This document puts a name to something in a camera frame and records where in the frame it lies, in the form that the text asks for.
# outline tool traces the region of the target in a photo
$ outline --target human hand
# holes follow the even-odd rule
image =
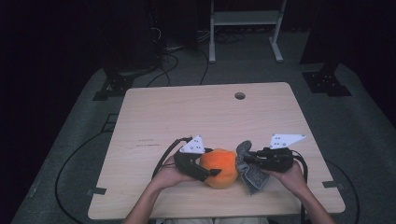
[[[194,178],[184,175],[175,166],[174,156],[170,156],[160,169],[158,174],[154,176],[150,184],[154,185],[158,189],[166,189],[173,187],[181,182],[192,181]]]
[[[285,188],[295,196],[299,196],[305,191],[309,190],[305,183],[300,164],[297,161],[294,161],[291,168],[285,173],[266,170],[264,170],[264,172],[277,178],[283,184],[283,186],[285,186]]]

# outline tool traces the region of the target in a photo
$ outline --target wooden table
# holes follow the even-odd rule
[[[235,98],[238,92],[245,99]],[[178,138],[200,134],[205,147],[229,150],[250,140],[251,150],[256,151],[269,146],[273,133],[306,135],[290,149],[304,156],[308,185],[328,212],[343,212],[345,204],[338,189],[323,187],[332,176],[289,84],[255,83],[128,90],[97,183],[97,188],[106,189],[106,193],[93,195],[89,217],[126,217],[150,181],[158,160]],[[238,178],[227,189],[212,189],[199,181],[166,189],[151,217],[299,212],[300,202],[275,178],[270,177],[264,190],[253,196]]]

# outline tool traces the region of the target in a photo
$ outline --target white paper tag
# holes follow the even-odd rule
[[[184,147],[180,149],[182,153],[194,153],[194,154],[204,154],[204,142],[202,141],[201,135],[197,135],[192,138]]]
[[[277,149],[288,147],[302,139],[306,138],[305,134],[280,134],[274,133],[271,137],[270,148]]]

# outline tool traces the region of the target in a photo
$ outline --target dark background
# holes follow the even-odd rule
[[[186,43],[194,42],[196,30],[208,28],[208,0],[134,2],[142,5],[134,5],[132,11],[143,8],[140,13],[149,14],[141,16],[146,25],[110,10],[115,1],[1,2],[1,223],[13,218],[74,102],[97,69],[109,62],[150,63],[155,52],[136,56],[144,55],[136,45],[151,41],[151,36],[140,32],[149,23],[161,27],[165,36]],[[278,7],[272,0],[216,2],[219,10]],[[311,29],[302,63],[323,63],[336,55],[358,74],[393,125],[395,10],[393,1],[296,0],[288,2],[282,23],[285,32]],[[133,44],[125,41],[125,34],[135,34]]]

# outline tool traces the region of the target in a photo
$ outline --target gray cloth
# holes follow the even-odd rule
[[[259,165],[246,163],[244,156],[248,155],[251,149],[251,142],[245,141],[236,148],[236,169],[239,171],[242,180],[247,185],[250,195],[262,190],[268,181],[269,175],[265,174]]]

